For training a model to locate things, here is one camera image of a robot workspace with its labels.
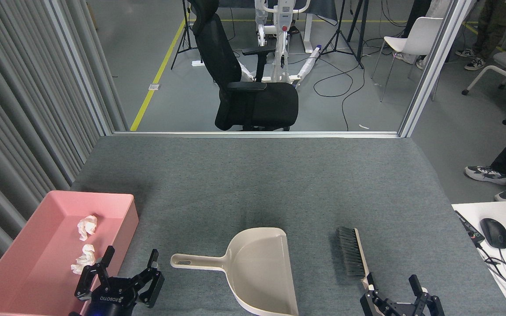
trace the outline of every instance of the chair armrest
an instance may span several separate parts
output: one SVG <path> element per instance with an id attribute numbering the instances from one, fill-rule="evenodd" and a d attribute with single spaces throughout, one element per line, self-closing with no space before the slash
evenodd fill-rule
<path id="1" fill-rule="evenodd" d="M 259 55 L 259 54 L 269 54 L 274 53 L 277 49 L 274 47 L 268 47 L 268 46 L 259 46 L 259 47 L 253 47 L 253 48 L 243 48 L 241 52 L 243 52 L 244 56 L 249 55 Z"/>
<path id="2" fill-rule="evenodd" d="M 259 92 L 267 88 L 264 82 L 230 82 L 228 91 L 231 92 Z"/>
<path id="3" fill-rule="evenodd" d="M 257 72 L 255 73 L 255 82 L 263 80 L 263 72 L 265 71 L 265 64 L 267 63 L 267 55 L 274 53 L 276 48 L 269 48 L 267 46 L 259 46 L 255 48 L 245 48 L 241 50 L 243 55 L 257 55 Z"/>

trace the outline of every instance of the chair leg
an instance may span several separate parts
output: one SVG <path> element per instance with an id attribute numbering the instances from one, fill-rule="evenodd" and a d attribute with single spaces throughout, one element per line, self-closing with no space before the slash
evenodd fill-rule
<path id="1" fill-rule="evenodd" d="M 411 72 L 413 72 L 413 66 L 415 66 L 415 63 L 411 64 L 411 67 L 409 67 L 409 74 L 407 74 L 408 79 L 411 77 Z"/>
<path id="2" fill-rule="evenodd" d="M 464 96 L 466 94 L 468 94 L 468 91 L 472 90 L 472 88 L 476 85 L 476 83 L 480 80 L 480 78 L 482 78 L 482 76 L 485 74 L 485 72 L 489 69 L 495 69 L 497 68 L 496 66 L 493 66 L 493 65 L 490 65 L 490 66 L 487 66 L 486 68 L 484 68 L 479 75 L 477 75 L 477 77 L 472 81 L 472 83 L 466 88 L 466 90 L 462 91 L 462 94 L 464 94 Z"/>
<path id="3" fill-rule="evenodd" d="M 376 68 L 378 67 L 378 62 L 380 61 L 380 56 L 382 56 L 382 50 L 384 49 L 384 45 L 386 44 L 386 41 L 382 43 L 382 48 L 380 48 L 380 54 L 378 54 L 378 59 L 376 60 L 376 66 L 374 66 L 374 71 L 372 72 L 372 76 L 370 76 L 370 79 L 374 77 L 374 73 L 376 72 Z"/>
<path id="4" fill-rule="evenodd" d="M 498 88 L 500 88 L 501 90 L 503 90 L 505 88 L 505 85 L 506 85 L 506 77 L 502 80 L 501 84 L 498 86 Z"/>
<path id="5" fill-rule="evenodd" d="M 384 85 L 384 92 L 382 93 L 382 97 L 380 98 L 380 102 L 382 102 L 382 100 L 384 99 L 384 96 L 386 95 L 386 87 L 388 86 L 388 81 L 390 80 L 390 74 L 392 73 L 392 68 L 394 67 L 395 55 L 396 55 L 396 53 L 394 53 L 394 58 L 392 58 L 390 72 L 388 72 L 388 78 L 386 78 L 386 84 Z"/>
<path id="6" fill-rule="evenodd" d="M 438 88 L 438 80 L 440 79 L 440 74 L 438 75 L 438 78 L 436 78 L 436 82 L 434 83 L 434 90 L 432 93 L 432 98 L 430 98 L 431 101 L 434 101 L 434 96 L 436 96 L 436 88 Z"/>

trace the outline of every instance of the chair base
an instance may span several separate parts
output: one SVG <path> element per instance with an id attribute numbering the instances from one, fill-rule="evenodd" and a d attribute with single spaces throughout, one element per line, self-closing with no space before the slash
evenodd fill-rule
<path id="1" fill-rule="evenodd" d="M 240 132 L 273 132 L 281 129 L 283 132 L 289 132 L 290 126 L 241 126 Z"/>

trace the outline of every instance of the brush bristles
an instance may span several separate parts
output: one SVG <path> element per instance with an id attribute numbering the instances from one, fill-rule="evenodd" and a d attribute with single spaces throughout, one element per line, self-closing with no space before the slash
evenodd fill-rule
<path id="1" fill-rule="evenodd" d="M 345 227 L 338 229 L 339 243 L 343 251 L 343 261 L 348 276 L 365 277 L 364 264 L 360 254 L 359 240 L 355 230 Z"/>

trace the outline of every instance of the tripod stand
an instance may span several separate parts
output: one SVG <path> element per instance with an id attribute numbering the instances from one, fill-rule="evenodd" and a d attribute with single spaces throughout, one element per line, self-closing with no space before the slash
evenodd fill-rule
<path id="1" fill-rule="evenodd" d="M 189 29 L 191 28 L 188 24 L 188 18 L 187 14 L 191 13 L 191 9 L 187 8 L 187 0 L 182 0 L 183 2 L 183 14 L 184 14 L 184 32 L 183 36 L 181 37 L 181 41 L 179 42 L 179 47 L 177 48 L 177 52 L 175 53 L 175 58 L 173 58 L 173 63 L 171 64 L 171 70 L 173 70 L 173 65 L 175 64 L 175 60 L 177 60 L 177 55 L 184 53 L 188 50 L 194 50 L 196 47 L 191 46 L 191 34 L 189 33 Z M 185 41 L 185 37 L 188 43 L 188 48 L 184 48 L 181 50 L 181 46 L 183 45 L 183 42 Z"/>
<path id="2" fill-rule="evenodd" d="M 362 23 L 360 26 L 358 50 L 357 50 L 357 53 L 355 54 L 355 52 L 354 52 L 353 48 L 351 47 L 351 45 L 349 44 L 349 42 L 351 41 L 351 38 L 353 37 L 353 32 L 355 30 L 355 26 L 357 25 L 357 19 L 358 19 L 359 13 L 360 13 L 360 8 L 363 7 L 363 2 L 364 2 L 364 8 L 362 11 Z M 348 38 L 345 38 L 343 31 L 341 30 L 341 22 L 343 22 L 343 12 L 344 11 L 345 11 L 345 0 L 343 0 L 343 4 L 341 4 L 341 14 L 339 14 L 339 22 L 337 24 L 337 30 L 335 30 L 335 34 L 333 34 L 333 36 L 331 36 L 331 39 L 329 40 L 329 42 L 327 42 L 327 45 L 325 45 L 325 48 L 323 48 L 323 50 L 322 50 L 323 53 L 321 53 L 321 54 L 325 55 L 325 54 L 329 54 L 329 53 L 339 52 L 339 53 L 343 53 L 343 54 L 353 55 L 353 56 L 355 56 L 355 59 L 357 60 L 360 68 L 364 69 L 364 66 L 360 62 L 360 60 L 362 58 L 362 45 L 364 43 L 364 28 L 366 26 L 366 16 L 368 13 L 368 0 L 359 0 L 359 3 L 357 5 L 357 10 L 356 10 L 355 15 L 353 17 L 353 22 L 351 22 L 351 29 L 349 31 Z M 350 52 L 343 52 L 341 50 L 337 50 L 337 43 L 339 42 L 339 35 L 341 37 L 343 37 L 343 40 L 346 42 L 347 46 L 351 50 Z M 333 46 L 333 50 L 325 51 L 327 49 L 327 47 L 329 47 L 331 42 L 333 42 L 333 39 L 335 39 L 335 45 Z"/>

